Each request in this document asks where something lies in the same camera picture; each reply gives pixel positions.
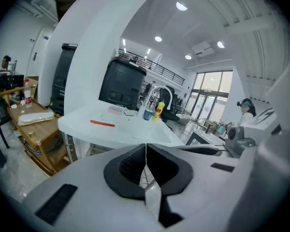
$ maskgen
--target desk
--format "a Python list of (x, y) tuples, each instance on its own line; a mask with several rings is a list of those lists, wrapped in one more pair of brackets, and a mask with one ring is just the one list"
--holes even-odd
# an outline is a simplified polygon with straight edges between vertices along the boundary
[[(8, 113), (12, 118), (14, 126), (21, 133), (19, 140), (25, 149), (25, 153), (39, 167), (45, 174), (52, 176), (61, 169), (65, 168), (69, 163), (63, 158), (66, 155), (66, 147), (61, 143), (57, 148), (47, 151), (54, 147), (54, 144), (60, 138), (60, 131), (58, 129), (58, 118), (55, 116), (54, 120), (38, 122), (27, 126), (18, 125), (18, 117), (24, 114), (47, 112), (47, 109), (33, 100), (32, 107), (25, 107), (18, 105), (16, 109), (8, 108)], [(35, 133), (34, 137), (30, 137), (31, 132)], [(36, 151), (41, 151), (42, 154), (35, 154), (31, 152), (25, 144), (25, 141)]]
[(223, 145), (223, 140), (216, 137), (214, 134), (206, 134), (202, 130), (193, 130), (188, 142), (186, 145), (190, 145), (193, 139), (197, 140), (200, 144), (207, 145)]
[[(180, 139), (159, 119), (158, 122), (152, 120), (146, 121), (136, 116), (126, 116), (114, 114), (109, 111), (112, 105), (100, 100), (94, 101), (79, 108), (58, 120), (59, 130), (70, 138), (81, 139), (95, 145), (107, 148), (121, 148), (137, 144), (160, 144), (169, 147), (184, 145)], [(92, 120), (101, 121), (114, 126), (103, 126), (92, 123)], [(74, 148), (67, 145), (68, 155)], [(79, 147), (76, 152), (76, 159), (87, 153), (88, 148)]]

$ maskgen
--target ceiling beam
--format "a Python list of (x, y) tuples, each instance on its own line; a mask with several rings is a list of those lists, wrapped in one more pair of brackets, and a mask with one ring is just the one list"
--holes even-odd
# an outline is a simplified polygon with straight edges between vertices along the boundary
[(262, 78), (256, 78), (256, 77), (246, 77), (246, 81), (248, 83), (253, 83), (265, 87), (272, 87), (274, 85), (275, 81), (262, 79)]
[(260, 29), (275, 29), (277, 27), (285, 27), (286, 25), (283, 16), (267, 15), (241, 21), (224, 29), (227, 34), (241, 34)]
[(222, 68), (223, 70), (232, 70), (233, 69), (233, 61), (231, 59), (228, 59), (228, 60), (224, 60), (224, 61), (199, 64), (199, 65), (191, 66), (188, 68), (184, 68), (184, 70), (185, 71), (196, 71), (196, 70), (208, 68), (208, 67), (212, 67), (212, 68), (218, 67), (218, 68)]

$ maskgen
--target white table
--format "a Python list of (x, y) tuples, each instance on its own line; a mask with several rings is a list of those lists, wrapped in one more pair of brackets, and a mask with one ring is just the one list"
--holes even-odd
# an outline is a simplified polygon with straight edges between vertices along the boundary
[[(121, 148), (138, 144), (160, 144), (169, 147), (184, 145), (180, 139), (161, 121), (146, 121), (124, 113), (110, 112), (110, 107), (122, 107), (103, 101), (95, 101), (67, 114), (58, 120), (58, 128), (68, 142), (68, 151), (77, 151), (76, 156), (84, 156), (89, 143), (107, 148)], [(73, 138), (80, 139), (82, 145), (73, 146)]]
[(193, 139), (197, 140), (200, 144), (210, 144), (210, 145), (223, 145), (223, 140), (216, 137), (214, 134), (206, 134), (202, 130), (193, 130), (186, 145), (190, 145)]

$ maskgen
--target red strip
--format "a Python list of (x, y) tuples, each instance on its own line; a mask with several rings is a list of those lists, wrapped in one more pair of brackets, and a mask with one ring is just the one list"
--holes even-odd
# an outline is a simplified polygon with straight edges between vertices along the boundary
[(97, 124), (97, 125), (115, 127), (115, 125), (113, 125), (113, 124), (108, 124), (108, 123), (104, 123), (104, 122), (100, 122), (100, 121), (96, 121), (96, 120), (90, 120), (90, 122), (93, 124)]

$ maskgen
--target wooden table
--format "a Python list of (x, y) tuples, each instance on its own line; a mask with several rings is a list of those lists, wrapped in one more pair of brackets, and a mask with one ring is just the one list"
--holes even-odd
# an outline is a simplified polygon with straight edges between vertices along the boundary
[[(66, 147), (64, 143), (61, 143), (56, 149), (48, 151), (49, 148), (54, 147), (55, 143), (62, 140), (60, 137), (60, 131), (58, 129), (58, 117), (55, 116), (54, 120), (37, 122), (31, 125), (19, 126), (18, 117), (24, 114), (47, 112), (47, 109), (33, 100), (32, 107), (27, 108), (20, 104), (16, 109), (8, 108), (8, 113), (12, 118), (14, 127), (19, 130), (21, 137), (19, 137), (22, 143), (25, 153), (29, 158), (48, 176), (52, 176), (67, 165), (69, 162), (63, 158), (66, 155)], [(30, 137), (30, 133), (34, 132), (35, 136)], [(25, 145), (25, 141), (34, 148), (36, 151), (41, 151), (42, 154), (35, 154), (29, 150)]]

